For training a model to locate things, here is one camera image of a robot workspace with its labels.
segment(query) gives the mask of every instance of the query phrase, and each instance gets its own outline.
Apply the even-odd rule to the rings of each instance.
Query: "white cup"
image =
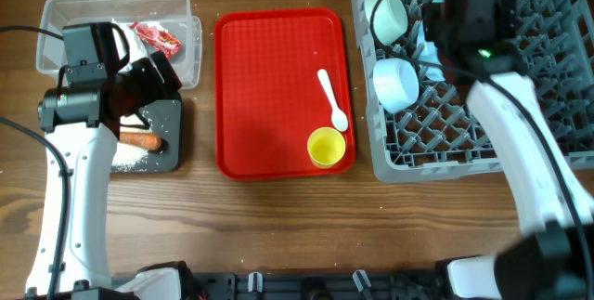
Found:
[[[415,68],[403,59],[382,59],[373,67],[373,87],[380,104],[394,114],[419,98]]]
[[[371,23],[371,11],[378,0],[365,0],[363,6],[368,22]],[[408,17],[401,0],[382,0],[373,18],[373,30],[380,42],[389,46],[407,32]]]

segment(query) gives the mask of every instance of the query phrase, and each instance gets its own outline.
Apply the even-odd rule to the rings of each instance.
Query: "clear plastic container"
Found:
[[[182,43],[172,63],[184,88],[198,84],[202,59],[202,28],[193,17],[189,0],[47,0],[41,28],[62,34],[62,28],[87,22],[112,21],[130,25],[135,21],[158,21]],[[155,51],[147,45],[149,53]],[[40,73],[58,78],[66,64],[62,41],[40,34],[37,40],[36,68]]]

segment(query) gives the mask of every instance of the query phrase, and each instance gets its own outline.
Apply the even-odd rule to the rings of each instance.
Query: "yellow cup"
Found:
[[[315,166],[328,169],[341,160],[346,151],[346,141],[341,132],[334,128],[322,127],[309,136],[307,152]]]

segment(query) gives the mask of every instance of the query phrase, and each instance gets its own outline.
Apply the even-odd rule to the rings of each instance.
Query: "gray dish rack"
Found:
[[[408,32],[394,51],[416,59],[420,8],[432,0],[402,0]],[[357,47],[361,50],[368,104],[369,143],[376,177],[387,183],[456,179],[498,172],[501,165],[483,128],[460,102],[455,88],[417,71],[419,100],[396,115],[378,101],[373,66],[385,59],[369,32],[364,0],[351,0]],[[522,26],[511,40],[536,84],[538,101],[567,162],[594,167],[594,22],[586,0],[518,0]]]

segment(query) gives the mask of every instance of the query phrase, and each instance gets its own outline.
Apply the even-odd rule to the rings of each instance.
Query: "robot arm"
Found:
[[[72,173],[62,272],[56,292],[71,291],[78,280],[91,287],[111,286],[105,242],[108,182],[117,138],[104,124],[88,128],[86,123],[64,124],[45,135],[64,156]],[[47,154],[47,189],[44,218],[37,256],[27,279],[27,290],[46,294],[58,236],[62,204],[59,168]]]
[[[114,33],[124,42],[123,59],[119,58]],[[155,100],[169,98],[181,83],[160,51],[133,62],[129,72],[120,72],[128,63],[129,47],[122,30],[114,24],[68,26],[64,28],[63,39],[70,65],[60,70],[58,87],[45,93],[39,105],[39,117],[45,138],[68,165],[70,203],[65,204],[64,244],[56,250],[63,204],[62,180],[58,163],[48,152],[42,233],[27,279],[27,297],[47,294],[49,298],[54,293],[85,292],[93,288],[98,293],[91,293],[90,298],[102,298],[100,293],[115,292],[110,290],[105,222],[120,117]],[[68,87],[62,87],[64,73]],[[55,257],[61,262],[59,273],[53,269]],[[162,298],[163,292],[183,293],[181,277],[187,272],[185,265],[176,263],[155,267],[141,274],[144,283],[128,290],[129,295],[135,298],[136,291],[148,290],[143,298],[151,299],[155,298],[153,295]],[[52,279],[55,290],[50,289]],[[143,287],[147,280],[151,280],[148,289]]]
[[[579,297],[587,288],[585,270],[592,262],[585,257],[591,245],[574,228],[575,216],[570,215],[560,181],[572,197],[575,219],[588,225],[585,233],[590,236],[594,201],[564,160],[540,112],[535,86],[525,76],[525,63],[517,48],[506,41],[515,36],[515,1],[445,0],[423,7],[425,33],[429,41],[435,41],[440,59],[465,71],[446,75],[446,79],[470,87],[468,94],[463,87],[458,91],[501,161],[524,235],[502,254],[438,263],[438,269],[451,295],[462,298]],[[518,100],[536,127],[495,86]],[[543,144],[549,146],[552,159]],[[557,178],[552,163],[559,166],[562,178]]]
[[[582,223],[591,225],[594,200],[564,160],[538,107],[532,81],[517,72],[496,74],[491,78],[530,112],[563,171]],[[546,289],[554,285],[562,273],[571,273],[567,267],[573,261],[582,259],[577,245],[572,248],[571,242],[575,240],[569,236],[572,241],[565,242],[566,234],[562,230],[571,228],[574,222],[542,145],[515,106],[492,86],[479,82],[471,87],[466,101],[501,161],[516,203],[520,230],[527,240],[501,255],[448,262],[445,270],[447,283],[452,294],[460,298],[526,298],[539,286]],[[551,229],[551,222],[558,223],[561,228]],[[535,234],[539,237],[537,243],[533,241]],[[553,245],[555,249],[546,253],[547,245]],[[566,278],[573,277],[577,281],[579,289],[583,278],[568,276]]]
[[[530,112],[552,148],[555,161],[584,224],[592,223],[594,200],[575,178],[536,101],[535,86],[517,72],[492,75],[491,79],[508,90]],[[466,103],[489,136],[516,203],[520,231],[529,235],[544,231],[549,221],[563,228],[574,225],[562,197],[557,177],[534,130],[515,106],[492,86],[475,83]]]

